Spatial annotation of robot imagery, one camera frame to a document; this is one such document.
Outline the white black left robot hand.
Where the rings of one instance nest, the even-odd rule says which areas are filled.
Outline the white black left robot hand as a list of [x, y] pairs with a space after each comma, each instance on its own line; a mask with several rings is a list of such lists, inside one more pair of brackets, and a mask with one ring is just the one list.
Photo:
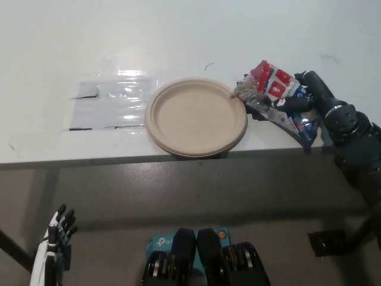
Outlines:
[[54, 213], [35, 254], [30, 286], [63, 285], [63, 274], [71, 266], [70, 240], [77, 232], [74, 214], [65, 204]]

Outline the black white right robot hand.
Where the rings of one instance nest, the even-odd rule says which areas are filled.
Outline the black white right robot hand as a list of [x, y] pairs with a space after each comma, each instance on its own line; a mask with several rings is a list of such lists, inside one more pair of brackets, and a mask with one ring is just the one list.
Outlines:
[[271, 103], [271, 107], [282, 112], [292, 113], [303, 113], [314, 108], [319, 115], [324, 117], [331, 109], [343, 105], [342, 101], [334, 97], [331, 90], [315, 71], [296, 73], [295, 79], [301, 86], [304, 86], [308, 95], [275, 100]]

